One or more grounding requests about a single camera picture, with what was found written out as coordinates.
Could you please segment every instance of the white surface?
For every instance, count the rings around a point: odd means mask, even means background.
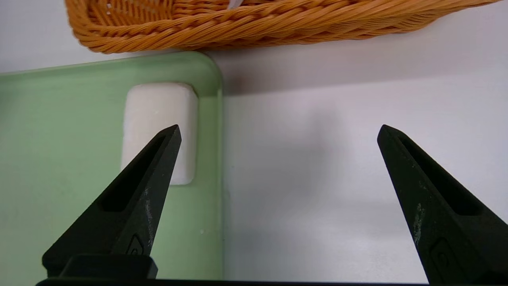
[[[61,1],[1,6],[2,71],[130,56],[80,47]],[[499,2],[406,35],[211,53],[227,93],[226,277],[424,282],[382,124],[507,221],[507,13]]]
[[[182,143],[171,185],[186,185],[196,170],[198,97],[183,83],[137,85],[127,94],[123,118],[121,169],[125,168],[161,130],[178,124]]]

